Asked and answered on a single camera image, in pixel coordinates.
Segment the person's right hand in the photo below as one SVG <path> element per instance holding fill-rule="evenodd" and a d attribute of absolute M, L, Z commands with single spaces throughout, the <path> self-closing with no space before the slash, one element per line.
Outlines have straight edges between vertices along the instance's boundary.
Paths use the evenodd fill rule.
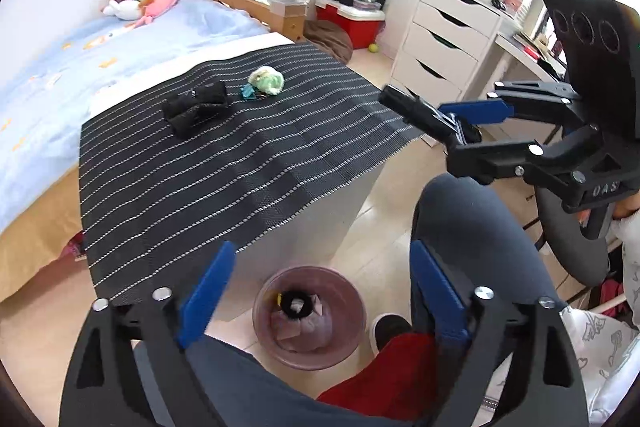
<path fill-rule="evenodd" d="M 637 212 L 639 210 L 639 207 L 640 207 L 640 202 L 639 202 L 638 194 L 634 196 L 630 196 L 624 200 L 620 200 L 615 204 L 613 214 L 612 214 L 612 219 L 620 220 L 620 219 L 628 218 L 629 216 Z M 578 213 L 578 221 L 580 223 L 586 223 L 589 218 L 589 215 L 590 215 L 589 210 L 582 210 L 580 213 Z"/>

